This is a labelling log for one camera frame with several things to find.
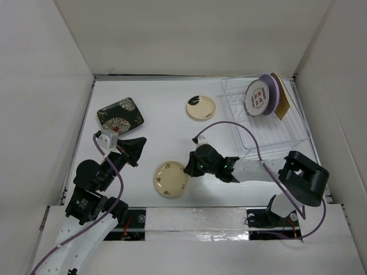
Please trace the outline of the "white plate with red characters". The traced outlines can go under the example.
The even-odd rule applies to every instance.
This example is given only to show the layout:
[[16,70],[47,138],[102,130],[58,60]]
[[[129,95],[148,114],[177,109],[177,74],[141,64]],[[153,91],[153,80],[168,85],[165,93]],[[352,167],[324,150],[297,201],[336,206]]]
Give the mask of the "white plate with red characters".
[[244,106],[246,112],[252,117],[260,116],[267,109],[268,103],[268,85],[261,79],[252,81],[245,92]]

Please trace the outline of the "cream plate with black patch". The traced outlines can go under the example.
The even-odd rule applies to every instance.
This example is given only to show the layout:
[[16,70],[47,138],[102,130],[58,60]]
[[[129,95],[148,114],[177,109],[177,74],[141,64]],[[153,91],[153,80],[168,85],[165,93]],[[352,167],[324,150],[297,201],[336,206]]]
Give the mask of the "cream plate with black patch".
[[208,96],[197,95],[186,103],[188,115],[196,120],[209,120],[216,112],[215,102]]

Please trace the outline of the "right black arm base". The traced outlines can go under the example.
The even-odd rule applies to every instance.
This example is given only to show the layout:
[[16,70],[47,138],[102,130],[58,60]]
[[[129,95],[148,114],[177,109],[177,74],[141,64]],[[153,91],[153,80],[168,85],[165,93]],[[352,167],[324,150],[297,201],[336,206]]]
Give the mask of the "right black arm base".
[[251,208],[246,210],[244,223],[248,226],[251,241],[293,239],[302,236],[296,211],[282,218],[266,212],[265,208]]

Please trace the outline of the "lilac round plate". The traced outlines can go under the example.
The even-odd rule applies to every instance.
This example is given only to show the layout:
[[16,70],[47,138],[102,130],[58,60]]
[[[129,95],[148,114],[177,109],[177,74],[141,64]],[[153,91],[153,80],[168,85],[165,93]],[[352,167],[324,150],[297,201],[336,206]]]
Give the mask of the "lilac round plate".
[[263,115],[270,115],[271,113],[275,112],[275,110],[279,105],[280,101],[279,85],[275,77],[270,74],[263,74],[260,76],[260,79],[267,84],[269,91],[269,101],[266,110],[263,112]]

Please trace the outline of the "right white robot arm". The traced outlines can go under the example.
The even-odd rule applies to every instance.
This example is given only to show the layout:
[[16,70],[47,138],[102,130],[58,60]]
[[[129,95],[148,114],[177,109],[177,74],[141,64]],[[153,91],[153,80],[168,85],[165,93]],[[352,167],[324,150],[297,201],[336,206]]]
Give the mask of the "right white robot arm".
[[297,210],[304,217],[306,206],[324,206],[323,194],[329,179],[326,169],[299,151],[290,151],[284,159],[251,160],[223,157],[209,144],[190,152],[183,171],[192,178],[211,174],[225,183],[274,182],[281,192],[271,197],[260,214],[271,225],[280,224]]

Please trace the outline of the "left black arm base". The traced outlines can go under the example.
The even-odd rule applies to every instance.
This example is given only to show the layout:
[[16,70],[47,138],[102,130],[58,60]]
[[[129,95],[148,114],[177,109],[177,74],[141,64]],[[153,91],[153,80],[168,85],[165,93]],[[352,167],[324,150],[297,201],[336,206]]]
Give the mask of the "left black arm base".
[[146,208],[132,207],[124,224],[117,225],[105,237],[105,241],[144,241]]

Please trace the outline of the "black floral rectangular plate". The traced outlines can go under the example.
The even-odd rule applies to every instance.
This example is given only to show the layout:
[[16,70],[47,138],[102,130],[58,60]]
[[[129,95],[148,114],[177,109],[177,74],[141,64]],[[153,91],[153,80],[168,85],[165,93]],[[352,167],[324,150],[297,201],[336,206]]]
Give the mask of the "black floral rectangular plate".
[[145,120],[131,97],[127,97],[97,111],[102,129],[109,129],[118,135],[128,133]]

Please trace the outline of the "cream plate with small flowers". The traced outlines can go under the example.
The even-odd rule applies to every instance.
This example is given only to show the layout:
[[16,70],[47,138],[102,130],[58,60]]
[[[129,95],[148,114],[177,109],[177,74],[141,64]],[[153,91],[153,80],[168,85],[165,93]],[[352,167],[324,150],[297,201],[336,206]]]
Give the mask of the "cream plate with small flowers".
[[183,164],[172,160],[158,166],[153,176],[153,184],[159,195],[167,199],[177,199],[184,194],[189,182],[184,168]]

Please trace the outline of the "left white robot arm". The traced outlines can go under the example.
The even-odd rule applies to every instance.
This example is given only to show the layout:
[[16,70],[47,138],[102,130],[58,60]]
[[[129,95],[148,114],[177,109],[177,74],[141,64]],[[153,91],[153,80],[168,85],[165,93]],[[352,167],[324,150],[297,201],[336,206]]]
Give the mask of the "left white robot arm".
[[130,222],[128,204],[121,201],[120,172],[127,164],[137,167],[147,139],[120,140],[99,131],[93,142],[103,161],[87,159],[77,166],[75,188],[54,248],[32,274],[83,274],[88,259],[110,231]]

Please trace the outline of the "woven bamboo tray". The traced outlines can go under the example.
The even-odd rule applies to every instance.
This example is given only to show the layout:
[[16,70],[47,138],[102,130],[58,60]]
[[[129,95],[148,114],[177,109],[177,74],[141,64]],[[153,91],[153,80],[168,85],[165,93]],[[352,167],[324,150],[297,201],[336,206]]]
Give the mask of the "woven bamboo tray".
[[275,114],[279,120],[282,120],[290,109],[290,103],[287,97],[287,89],[281,76],[278,73],[272,72],[271,76],[276,80],[279,87],[279,104],[275,109]]

